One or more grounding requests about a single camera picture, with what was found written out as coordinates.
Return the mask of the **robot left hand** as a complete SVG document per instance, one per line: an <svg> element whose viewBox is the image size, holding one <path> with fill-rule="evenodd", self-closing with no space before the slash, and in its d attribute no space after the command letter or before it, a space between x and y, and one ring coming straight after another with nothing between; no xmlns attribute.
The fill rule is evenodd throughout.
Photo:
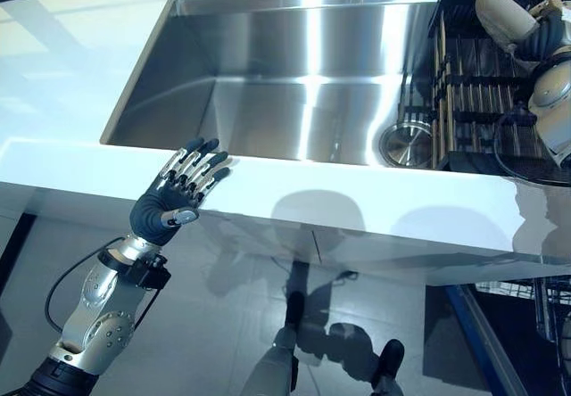
<svg viewBox="0 0 571 396"><path fill-rule="evenodd" d="M230 174L219 139L193 139L176 151L136 201L129 222L134 235L163 246L178 229L199 218L213 188Z"/></svg>

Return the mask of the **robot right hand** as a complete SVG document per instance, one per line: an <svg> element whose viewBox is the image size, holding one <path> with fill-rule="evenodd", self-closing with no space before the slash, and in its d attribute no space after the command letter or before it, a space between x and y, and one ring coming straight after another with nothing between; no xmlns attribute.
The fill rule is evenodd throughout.
<svg viewBox="0 0 571 396"><path fill-rule="evenodd" d="M541 62L570 47L570 1L543 0L528 13L536 26L514 44L512 54L524 62Z"/></svg>

